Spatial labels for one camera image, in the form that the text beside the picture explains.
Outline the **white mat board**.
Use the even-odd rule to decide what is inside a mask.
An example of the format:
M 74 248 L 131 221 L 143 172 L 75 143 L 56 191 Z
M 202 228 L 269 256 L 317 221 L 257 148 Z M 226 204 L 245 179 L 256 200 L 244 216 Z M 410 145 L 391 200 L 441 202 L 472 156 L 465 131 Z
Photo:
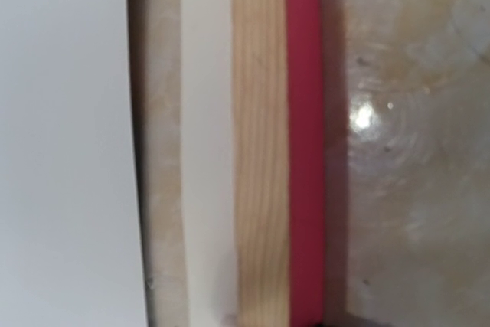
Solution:
M 231 0 L 181 0 L 181 202 L 192 326 L 235 326 Z
M 127 0 L 1 0 L 1 324 L 147 323 Z

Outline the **pink wooden picture frame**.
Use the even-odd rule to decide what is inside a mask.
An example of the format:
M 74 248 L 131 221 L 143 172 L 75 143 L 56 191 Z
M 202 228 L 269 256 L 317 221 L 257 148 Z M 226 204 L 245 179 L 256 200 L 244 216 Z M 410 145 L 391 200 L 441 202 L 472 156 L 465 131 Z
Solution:
M 232 0 L 240 326 L 289 324 L 286 0 Z

